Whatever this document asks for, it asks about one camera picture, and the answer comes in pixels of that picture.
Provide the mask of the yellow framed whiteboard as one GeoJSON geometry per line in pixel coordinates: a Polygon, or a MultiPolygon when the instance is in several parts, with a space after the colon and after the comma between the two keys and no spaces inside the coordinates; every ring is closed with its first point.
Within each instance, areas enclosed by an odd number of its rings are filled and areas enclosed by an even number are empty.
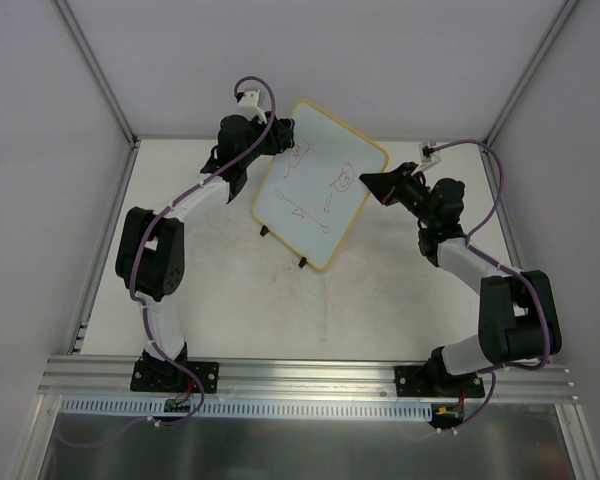
{"type": "Polygon", "coordinates": [[[299,101],[294,145],[274,156],[252,214],[318,271],[328,269],[369,198],[360,176],[382,173],[388,152],[321,107],[299,101]]]}

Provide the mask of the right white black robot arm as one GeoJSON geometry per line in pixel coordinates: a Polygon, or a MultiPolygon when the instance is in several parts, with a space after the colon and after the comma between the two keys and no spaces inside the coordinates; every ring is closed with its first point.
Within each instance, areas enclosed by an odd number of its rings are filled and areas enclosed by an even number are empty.
{"type": "Polygon", "coordinates": [[[461,280],[479,297],[476,334],[431,352],[411,381],[450,395],[463,380],[499,368],[544,368],[561,348],[561,332],[548,276],[520,271],[475,247],[463,231],[463,182],[443,178],[428,186],[408,162],[361,182],[384,206],[400,204],[418,224],[420,253],[461,280]]]}

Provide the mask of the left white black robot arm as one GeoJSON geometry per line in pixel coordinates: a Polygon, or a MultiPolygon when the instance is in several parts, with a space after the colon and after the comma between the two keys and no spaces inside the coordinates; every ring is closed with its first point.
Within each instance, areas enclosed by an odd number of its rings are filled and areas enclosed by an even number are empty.
{"type": "Polygon", "coordinates": [[[234,200],[248,167],[294,145],[294,120],[230,115],[194,186],[158,210],[134,207],[125,217],[115,273],[140,307],[146,345],[136,361],[134,391],[175,391],[192,381],[187,344],[172,295],[185,274],[185,235],[206,210],[234,200]]]}

